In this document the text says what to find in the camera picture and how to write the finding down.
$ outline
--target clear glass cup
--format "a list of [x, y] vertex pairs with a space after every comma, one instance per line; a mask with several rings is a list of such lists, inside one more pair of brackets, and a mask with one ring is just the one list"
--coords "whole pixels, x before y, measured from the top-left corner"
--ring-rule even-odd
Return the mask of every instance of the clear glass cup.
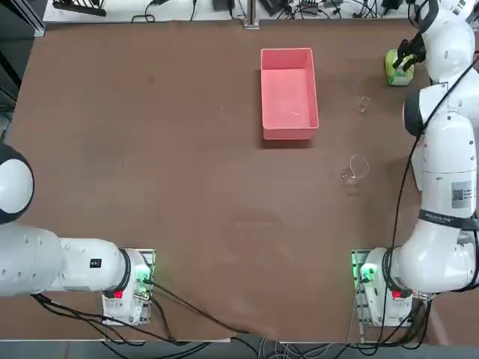
[[363, 96], [361, 98], [361, 101], [359, 102], [358, 104], [358, 111], [362, 114], [364, 114], [364, 112], [367, 110], [367, 108], [369, 107], [369, 103], [370, 103], [371, 99], [367, 96]]
[[357, 189], [358, 184], [369, 174], [369, 162], [363, 155], [351, 156], [350, 166], [341, 171], [341, 179], [347, 188]]

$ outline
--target green led light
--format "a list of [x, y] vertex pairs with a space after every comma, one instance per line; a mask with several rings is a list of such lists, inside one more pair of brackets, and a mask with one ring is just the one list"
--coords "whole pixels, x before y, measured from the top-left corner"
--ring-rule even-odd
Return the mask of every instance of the green led light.
[[364, 283], [372, 282], [374, 280], [374, 275], [377, 272], [377, 267], [375, 264], [365, 263], [361, 267], [361, 280]]

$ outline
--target red button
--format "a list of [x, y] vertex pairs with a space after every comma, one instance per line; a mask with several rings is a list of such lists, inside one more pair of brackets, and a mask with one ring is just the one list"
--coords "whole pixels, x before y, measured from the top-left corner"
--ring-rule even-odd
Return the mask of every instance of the red button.
[[401, 298], [401, 291], [400, 290], [392, 290], [391, 291], [392, 298]]

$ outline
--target white robot link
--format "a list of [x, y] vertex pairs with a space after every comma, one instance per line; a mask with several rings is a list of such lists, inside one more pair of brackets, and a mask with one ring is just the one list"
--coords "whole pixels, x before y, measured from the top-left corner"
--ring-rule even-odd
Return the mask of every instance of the white robot link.
[[441, 98], [472, 65], [475, 36], [467, 19], [474, 5], [473, 0], [427, 1], [419, 10], [418, 34], [398, 49], [395, 66], [407, 55], [412, 55], [408, 65], [423, 61], [425, 55], [431, 80], [431, 86], [410, 95], [403, 106], [408, 132], [416, 138], [424, 133], [412, 157], [422, 202], [406, 244], [392, 250], [375, 248], [362, 266], [362, 273], [370, 275], [364, 292], [373, 325], [399, 325], [410, 314], [414, 292], [471, 289], [479, 281], [470, 231], [475, 228], [471, 217], [476, 210], [476, 70], [462, 76], [424, 128]]
[[58, 238], [16, 223], [33, 194], [30, 164], [0, 144], [0, 296], [101, 291], [104, 316], [130, 325], [148, 322], [151, 290], [144, 280], [153, 279], [154, 252], [119, 249], [102, 239]]

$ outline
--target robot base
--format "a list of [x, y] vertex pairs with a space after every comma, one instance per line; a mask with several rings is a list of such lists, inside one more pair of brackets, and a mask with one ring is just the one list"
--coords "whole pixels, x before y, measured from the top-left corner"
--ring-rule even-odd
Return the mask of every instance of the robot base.
[[385, 248], [373, 249], [367, 256], [361, 267], [361, 282], [367, 299], [367, 307], [370, 312], [372, 324], [382, 325], [382, 313], [384, 310], [384, 294], [386, 294], [386, 312], [384, 326], [397, 327], [406, 318], [412, 309], [412, 296], [407, 298], [393, 298], [391, 290], [386, 287], [382, 276], [382, 257]]
[[[102, 295], [103, 315], [130, 325], [147, 324], [150, 322], [153, 287], [142, 281], [154, 280], [155, 250], [125, 248], [125, 251], [131, 262], [128, 284], [123, 292], [115, 293], [114, 298]], [[110, 320], [103, 323], [122, 325]]]

